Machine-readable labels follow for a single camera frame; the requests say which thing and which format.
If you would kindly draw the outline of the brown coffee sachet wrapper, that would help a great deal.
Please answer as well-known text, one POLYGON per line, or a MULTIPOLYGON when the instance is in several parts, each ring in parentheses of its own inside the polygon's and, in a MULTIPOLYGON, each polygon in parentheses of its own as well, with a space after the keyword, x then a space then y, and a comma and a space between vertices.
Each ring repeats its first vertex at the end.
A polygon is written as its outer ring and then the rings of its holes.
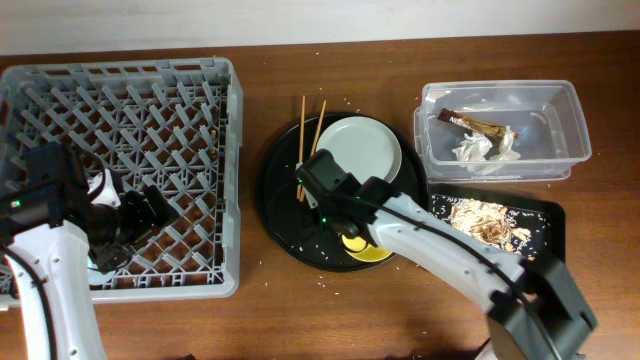
POLYGON ((437 115, 437 119, 443 122, 452 123, 468 130, 472 130, 491 138, 502 138, 506 135, 507 132, 505 126, 479 121, 469 116, 462 115, 453 110, 449 110, 447 108, 441 109, 440 113, 437 115))

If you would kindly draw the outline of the pink plastic cup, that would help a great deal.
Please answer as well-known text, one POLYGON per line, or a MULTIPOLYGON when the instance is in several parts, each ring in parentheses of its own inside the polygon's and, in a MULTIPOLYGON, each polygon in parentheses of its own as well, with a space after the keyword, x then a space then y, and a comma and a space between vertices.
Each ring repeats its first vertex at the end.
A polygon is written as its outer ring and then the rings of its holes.
POLYGON ((111 169, 101 171, 88 180, 89 198, 94 205, 108 205, 118 208, 121 205, 120 194, 123 185, 120 175, 111 169))

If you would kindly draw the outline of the yellow bowl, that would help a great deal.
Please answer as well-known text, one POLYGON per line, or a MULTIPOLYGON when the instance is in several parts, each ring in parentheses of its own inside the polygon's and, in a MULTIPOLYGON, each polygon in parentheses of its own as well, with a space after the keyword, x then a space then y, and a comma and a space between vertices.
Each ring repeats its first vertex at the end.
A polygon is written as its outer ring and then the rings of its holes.
POLYGON ((393 255, 391 251, 376 247, 361 237, 347 238, 342 235, 341 241, 346 253, 361 262, 376 263, 393 255))

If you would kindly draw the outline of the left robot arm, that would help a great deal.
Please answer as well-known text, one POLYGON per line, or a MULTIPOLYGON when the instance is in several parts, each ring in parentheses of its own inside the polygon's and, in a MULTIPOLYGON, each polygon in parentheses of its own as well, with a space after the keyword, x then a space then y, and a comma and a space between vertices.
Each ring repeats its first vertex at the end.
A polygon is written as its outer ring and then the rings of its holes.
POLYGON ((90 272, 125 266, 131 245, 178 217, 155 186, 126 192, 106 167, 87 178, 83 158, 97 157, 56 142, 29 150, 27 188, 1 200, 1 253, 17 285, 31 359, 105 358, 90 272))

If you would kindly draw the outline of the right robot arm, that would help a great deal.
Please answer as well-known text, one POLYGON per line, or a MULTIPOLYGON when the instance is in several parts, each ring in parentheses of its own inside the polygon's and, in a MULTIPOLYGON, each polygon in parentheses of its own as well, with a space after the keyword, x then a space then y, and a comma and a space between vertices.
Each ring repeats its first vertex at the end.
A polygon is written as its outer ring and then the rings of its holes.
POLYGON ((413 261, 478 306, 489 328, 478 358, 583 358, 597 321, 564 262, 482 244, 377 178, 361 185, 345 177, 307 190, 330 223, 413 261))

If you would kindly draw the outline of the blue plastic cup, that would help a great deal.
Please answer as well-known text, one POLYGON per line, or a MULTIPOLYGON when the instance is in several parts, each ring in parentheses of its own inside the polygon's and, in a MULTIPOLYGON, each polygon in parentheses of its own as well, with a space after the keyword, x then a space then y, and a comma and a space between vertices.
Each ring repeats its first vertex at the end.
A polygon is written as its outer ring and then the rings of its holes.
POLYGON ((117 271, 100 272, 90 258, 87 259, 88 283, 90 286, 102 286, 109 283, 117 271))

